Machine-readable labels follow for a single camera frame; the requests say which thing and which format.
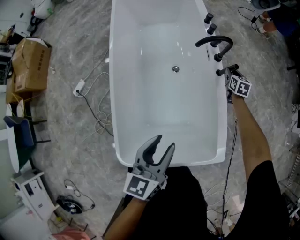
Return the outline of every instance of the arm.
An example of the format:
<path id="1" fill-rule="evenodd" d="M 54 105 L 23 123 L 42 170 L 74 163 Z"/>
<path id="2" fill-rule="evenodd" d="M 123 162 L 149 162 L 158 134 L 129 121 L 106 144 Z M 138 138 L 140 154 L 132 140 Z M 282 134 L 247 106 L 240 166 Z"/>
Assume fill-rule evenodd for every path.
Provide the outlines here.
<path id="1" fill-rule="evenodd" d="M 147 202 L 133 198 L 128 206 L 121 212 L 111 227 L 108 229 L 105 240 L 128 239 L 142 216 Z"/>
<path id="2" fill-rule="evenodd" d="M 244 99 L 233 94 L 232 102 L 239 123 L 243 160 L 248 181 L 251 172 L 260 163 L 271 160 L 271 153 L 267 139 L 249 111 Z"/>

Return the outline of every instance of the black faucet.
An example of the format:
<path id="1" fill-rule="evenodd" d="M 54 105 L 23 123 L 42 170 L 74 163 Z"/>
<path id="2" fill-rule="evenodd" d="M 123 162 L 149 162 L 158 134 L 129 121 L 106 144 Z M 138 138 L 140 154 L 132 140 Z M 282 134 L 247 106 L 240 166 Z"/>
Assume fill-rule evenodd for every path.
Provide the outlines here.
<path id="1" fill-rule="evenodd" d="M 205 43 L 209 43 L 212 47 L 216 47 L 221 41 L 228 42 L 228 45 L 218 54 L 214 56 L 214 60 L 217 62 L 220 62 L 222 60 L 222 57 L 227 53 L 232 47 L 233 47 L 233 41 L 229 37 L 225 36 L 211 36 L 211 37 L 205 37 L 201 39 L 200 41 L 196 42 L 196 47 L 200 47 Z"/>

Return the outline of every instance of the floor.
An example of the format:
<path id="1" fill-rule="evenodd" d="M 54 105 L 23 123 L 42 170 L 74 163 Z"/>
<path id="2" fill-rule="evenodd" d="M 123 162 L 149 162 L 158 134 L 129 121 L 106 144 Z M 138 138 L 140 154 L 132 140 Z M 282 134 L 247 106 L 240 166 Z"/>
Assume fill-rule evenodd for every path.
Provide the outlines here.
<path id="1" fill-rule="evenodd" d="M 271 148 L 273 164 L 278 180 L 287 177 L 294 158 L 289 153 L 288 128 L 292 97 L 297 89 L 297 76 L 286 67 L 293 63 L 283 37 L 277 32 L 269 40 L 262 38 L 240 16 L 237 7 L 250 5 L 244 0 L 205 0 L 205 5 L 215 18 L 217 34 L 231 37 L 234 47 L 223 58 L 223 65 L 240 65 L 240 71 L 253 84 L 246 100 L 251 112 L 265 133 Z M 56 198 L 72 191 L 64 187 L 64 179 L 71 179 L 77 187 L 90 196 L 96 204 L 93 210 L 75 216 L 75 221 L 89 224 L 89 228 L 101 239 L 107 224 L 121 197 L 127 169 L 115 155 L 113 138 L 106 132 L 94 132 L 95 120 L 83 98 L 74 97 L 73 89 L 96 66 L 109 44 L 111 0 L 75 0 L 57 5 L 55 14 L 44 21 L 36 35 L 52 45 L 48 76 L 48 88 L 32 103 L 35 116 L 47 118 L 38 136 L 51 139 L 38 145 L 34 154 L 37 168 L 45 172 L 45 181 Z M 250 12 L 243 11 L 248 17 Z M 102 63 L 88 80 L 91 84 L 100 72 L 108 71 Z M 101 97 L 109 88 L 108 76 L 101 76 L 87 95 L 92 109 L 96 109 Z M 109 98 L 104 99 L 104 109 L 109 109 Z M 191 167 L 206 193 L 216 184 L 225 181 L 232 148 L 235 115 L 228 106 L 227 155 L 224 162 L 214 165 Z M 220 218 L 222 185 L 216 185 L 206 195 L 208 218 Z M 226 209 L 239 213 L 246 195 L 246 178 L 238 135 L 230 169 Z M 86 207 L 91 201 L 85 197 L 79 201 Z M 236 221 L 239 214 L 232 216 Z"/>

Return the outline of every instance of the bathtub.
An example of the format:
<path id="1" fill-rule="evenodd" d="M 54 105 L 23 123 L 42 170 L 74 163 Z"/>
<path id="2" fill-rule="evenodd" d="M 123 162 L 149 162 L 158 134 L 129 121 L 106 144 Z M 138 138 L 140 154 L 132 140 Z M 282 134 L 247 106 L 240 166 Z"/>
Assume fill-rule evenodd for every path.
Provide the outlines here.
<path id="1" fill-rule="evenodd" d="M 225 81 L 213 59 L 220 50 L 195 47 L 208 36 L 206 14 L 202 0 L 112 1 L 110 95 L 123 165 L 132 166 L 138 148 L 156 135 L 163 136 L 156 162 L 173 142 L 170 167 L 224 161 Z"/>

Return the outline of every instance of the bathtub drain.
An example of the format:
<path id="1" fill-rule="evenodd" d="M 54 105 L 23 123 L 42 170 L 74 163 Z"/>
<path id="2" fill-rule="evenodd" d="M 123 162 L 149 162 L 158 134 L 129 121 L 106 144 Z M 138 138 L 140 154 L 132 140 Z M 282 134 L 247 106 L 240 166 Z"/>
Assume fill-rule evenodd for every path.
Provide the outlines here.
<path id="1" fill-rule="evenodd" d="M 178 66 L 174 66 L 172 68 L 172 70 L 173 70 L 173 72 L 177 73 L 177 72 L 179 72 L 179 67 Z"/>

